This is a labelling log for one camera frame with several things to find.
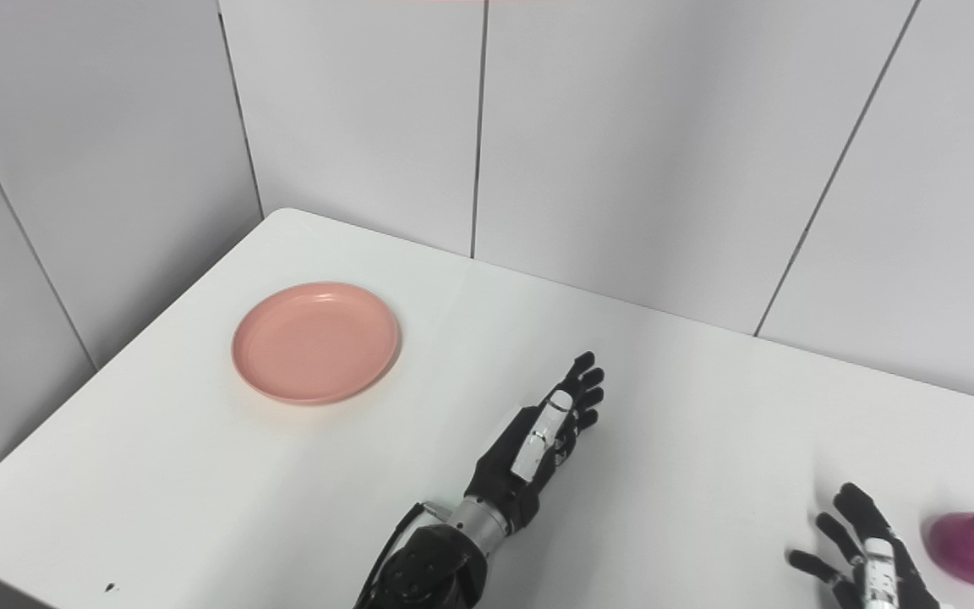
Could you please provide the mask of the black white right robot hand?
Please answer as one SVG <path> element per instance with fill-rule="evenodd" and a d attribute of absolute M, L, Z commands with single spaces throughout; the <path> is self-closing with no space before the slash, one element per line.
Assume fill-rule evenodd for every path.
<path fill-rule="evenodd" d="M 791 550 L 787 562 L 793 569 L 804 572 L 822 582 L 840 608 L 862 608 L 863 543 L 881 539 L 890 543 L 894 551 L 898 578 L 898 606 L 900 608 L 939 608 L 939 601 L 927 589 L 916 564 L 903 540 L 898 537 L 888 519 L 878 509 L 868 493 L 854 485 L 843 483 L 834 495 L 834 508 L 842 517 L 819 513 L 814 524 L 834 543 L 851 568 L 842 572 L 811 552 Z"/>

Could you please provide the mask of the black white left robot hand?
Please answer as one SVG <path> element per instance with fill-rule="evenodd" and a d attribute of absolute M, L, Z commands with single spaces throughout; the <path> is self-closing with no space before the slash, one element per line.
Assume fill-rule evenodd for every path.
<path fill-rule="evenodd" d="M 537 516 L 540 495 L 557 468 L 575 451 L 579 437 L 598 423 L 605 373 L 593 352 L 571 369 L 534 406 L 523 406 L 477 460 L 467 497 L 483 500 L 514 535 Z"/>

